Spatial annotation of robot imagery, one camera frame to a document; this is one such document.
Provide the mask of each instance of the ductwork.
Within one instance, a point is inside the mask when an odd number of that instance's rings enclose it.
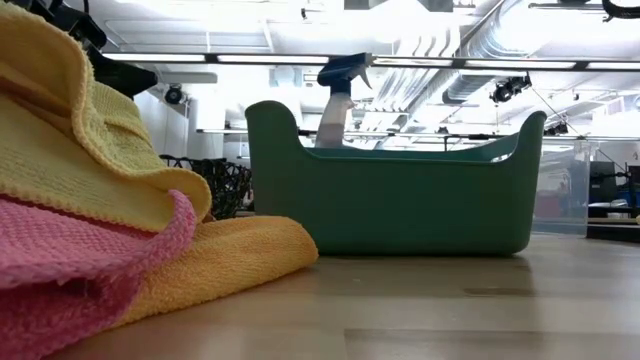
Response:
[[[530,13],[527,14],[527,10],[526,1],[504,1],[477,33],[462,45],[458,56],[521,59],[532,55],[548,39],[545,36],[537,36],[534,31],[526,28],[527,24],[521,23],[522,19],[532,16]],[[494,76],[491,75],[461,74],[456,70],[439,71],[429,83],[429,87],[408,110],[415,115],[426,102],[462,104],[493,79]]]

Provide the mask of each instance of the microfiber cloth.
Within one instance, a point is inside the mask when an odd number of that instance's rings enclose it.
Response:
[[[318,249],[306,230],[283,217],[199,224],[193,243],[145,276],[118,325],[226,296],[313,264]]]
[[[154,153],[135,104],[93,79],[68,34],[0,1],[0,194],[112,224],[158,232],[169,189],[198,221],[206,181]]]
[[[148,269],[184,251],[189,200],[152,235],[0,199],[0,358],[39,359],[111,326]]]

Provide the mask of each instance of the wooden surface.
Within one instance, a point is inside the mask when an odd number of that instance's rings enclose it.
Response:
[[[511,259],[322,258],[51,359],[640,359],[640,248],[536,236]]]

